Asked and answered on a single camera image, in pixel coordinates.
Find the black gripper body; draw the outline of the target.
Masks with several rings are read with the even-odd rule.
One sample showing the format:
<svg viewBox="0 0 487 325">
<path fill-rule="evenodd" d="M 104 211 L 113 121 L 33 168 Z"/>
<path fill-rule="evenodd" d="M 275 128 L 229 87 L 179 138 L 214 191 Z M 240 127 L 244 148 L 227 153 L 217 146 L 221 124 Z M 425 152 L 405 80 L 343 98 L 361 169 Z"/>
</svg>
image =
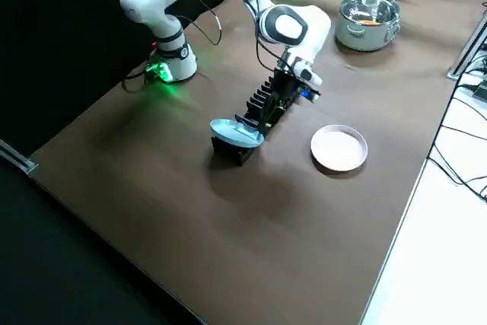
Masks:
<svg viewBox="0 0 487 325">
<path fill-rule="evenodd" d="M 290 107 L 298 98 L 303 82 L 281 69 L 274 69 L 271 82 L 271 105 Z"/>
</svg>

